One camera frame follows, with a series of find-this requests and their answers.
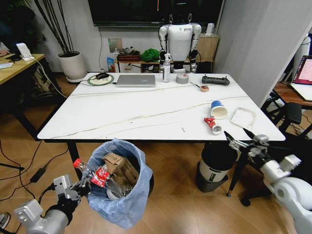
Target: wall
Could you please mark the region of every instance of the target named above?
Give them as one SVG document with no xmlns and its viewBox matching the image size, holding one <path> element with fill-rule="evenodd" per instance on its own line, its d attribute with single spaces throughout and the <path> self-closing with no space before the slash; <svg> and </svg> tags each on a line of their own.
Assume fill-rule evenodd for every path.
<svg viewBox="0 0 312 234">
<path fill-rule="evenodd" d="M 62 1 L 66 23 L 70 31 L 74 49 L 82 52 L 88 72 L 100 71 L 98 58 L 101 47 L 100 35 L 97 27 L 93 26 L 90 8 L 87 0 Z M 56 58 L 61 48 L 54 38 L 49 27 L 45 24 L 37 7 L 33 4 L 37 22 L 46 37 L 46 41 L 39 46 L 38 52 L 44 53 L 52 71 L 61 72 L 62 68 Z M 101 67 L 107 69 L 106 58 L 114 58 L 109 52 L 108 38 L 122 38 L 123 47 L 133 46 L 143 53 L 149 48 L 160 50 L 157 28 L 100 28 L 103 48 L 101 53 Z"/>
<path fill-rule="evenodd" d="M 226 0 L 214 71 L 259 106 L 312 26 L 311 0 Z"/>
</svg>

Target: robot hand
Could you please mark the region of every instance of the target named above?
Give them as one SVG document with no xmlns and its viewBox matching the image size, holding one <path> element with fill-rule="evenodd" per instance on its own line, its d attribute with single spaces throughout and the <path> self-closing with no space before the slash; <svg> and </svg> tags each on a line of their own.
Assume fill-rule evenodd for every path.
<svg viewBox="0 0 312 234">
<path fill-rule="evenodd" d="M 267 154 L 269 138 L 265 135 L 255 136 L 244 129 L 253 140 L 242 142 L 224 132 L 229 146 L 235 150 L 248 153 L 250 159 L 260 167 L 264 175 L 264 184 L 275 195 L 278 202 L 284 205 L 294 219 L 298 234 L 310 234 L 312 230 L 312 186 L 307 182 L 288 177 L 301 162 L 295 155 L 285 157 L 280 163 Z"/>
<path fill-rule="evenodd" d="M 69 175 L 62 175 L 53 180 L 57 204 L 51 206 L 45 216 L 40 204 L 32 199 L 14 210 L 18 220 L 26 227 L 27 234 L 62 234 L 73 219 L 73 212 L 81 198 L 90 193 L 89 178 L 85 177 L 74 184 Z"/>
</svg>

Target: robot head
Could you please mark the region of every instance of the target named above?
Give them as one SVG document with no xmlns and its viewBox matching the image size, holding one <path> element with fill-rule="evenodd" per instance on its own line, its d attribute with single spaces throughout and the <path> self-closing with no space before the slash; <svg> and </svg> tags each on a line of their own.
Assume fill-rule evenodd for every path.
<svg viewBox="0 0 312 234">
<path fill-rule="evenodd" d="M 187 24 L 189 23 L 189 15 L 191 9 L 191 1 L 189 0 L 172 0 L 172 24 Z"/>
</svg>

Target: remote control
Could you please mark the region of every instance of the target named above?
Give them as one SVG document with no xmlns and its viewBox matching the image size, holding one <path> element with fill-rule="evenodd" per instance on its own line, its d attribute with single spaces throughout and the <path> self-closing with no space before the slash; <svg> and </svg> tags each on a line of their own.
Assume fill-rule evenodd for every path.
<svg viewBox="0 0 312 234">
<path fill-rule="evenodd" d="M 208 77 L 206 75 L 203 76 L 201 82 L 203 84 L 211 83 L 211 84 L 223 84 L 223 85 L 229 85 L 230 81 L 226 78 L 216 78 L 216 77 Z"/>
</svg>

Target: cardboard box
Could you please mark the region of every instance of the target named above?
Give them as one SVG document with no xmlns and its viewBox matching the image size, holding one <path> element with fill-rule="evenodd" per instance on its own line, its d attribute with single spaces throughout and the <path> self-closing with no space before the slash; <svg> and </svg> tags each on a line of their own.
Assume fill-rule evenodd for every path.
<svg viewBox="0 0 312 234">
<path fill-rule="evenodd" d="M 108 153 L 102 158 L 102 160 L 107 165 L 107 171 L 110 174 L 116 175 L 114 176 L 114 180 L 118 184 L 131 184 L 134 186 L 137 183 L 139 174 L 131 162 L 125 157 L 114 153 Z"/>
<path fill-rule="evenodd" d="M 126 161 L 125 157 L 116 155 L 114 153 L 108 153 L 102 158 L 102 160 L 106 163 L 108 173 L 115 174 L 117 176 L 123 176 L 121 167 Z"/>
</svg>

